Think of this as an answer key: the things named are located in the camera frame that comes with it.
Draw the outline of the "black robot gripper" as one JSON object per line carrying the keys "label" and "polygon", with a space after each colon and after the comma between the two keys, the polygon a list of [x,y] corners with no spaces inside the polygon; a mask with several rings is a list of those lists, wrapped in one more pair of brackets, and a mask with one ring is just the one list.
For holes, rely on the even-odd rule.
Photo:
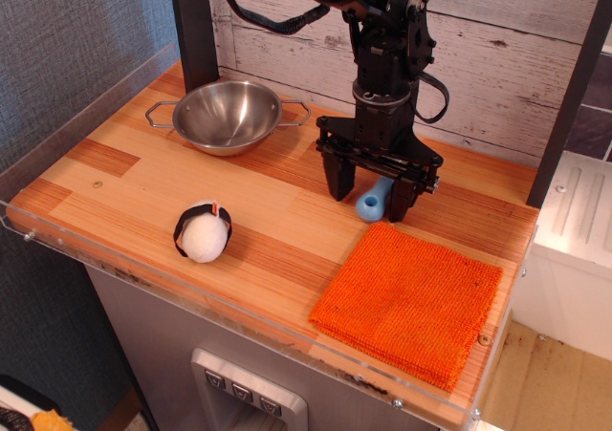
{"label": "black robot gripper", "polygon": [[390,97],[366,93],[356,97],[352,118],[317,119],[317,150],[323,156],[328,189],[336,201],[352,191],[357,166],[390,179],[400,178],[391,188],[391,223],[402,221],[423,192],[437,189],[437,169],[443,159],[414,134],[414,119],[420,116],[417,97],[413,91],[393,102]]}

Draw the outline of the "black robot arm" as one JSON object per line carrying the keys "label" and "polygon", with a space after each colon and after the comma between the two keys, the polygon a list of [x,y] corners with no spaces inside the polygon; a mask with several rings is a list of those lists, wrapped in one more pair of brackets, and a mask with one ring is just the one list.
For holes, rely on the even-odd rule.
{"label": "black robot arm", "polygon": [[278,34],[295,34],[338,9],[348,24],[353,56],[358,67],[352,86],[352,118],[317,119],[317,150],[331,195],[338,201],[354,187],[355,172],[363,168],[391,180],[389,220],[400,222],[423,193],[436,190],[442,157],[421,142],[413,131],[422,116],[417,101],[421,83],[449,97],[448,88],[426,72],[436,46],[426,22],[429,0],[315,0],[317,7],[282,22],[226,0],[243,20]]}

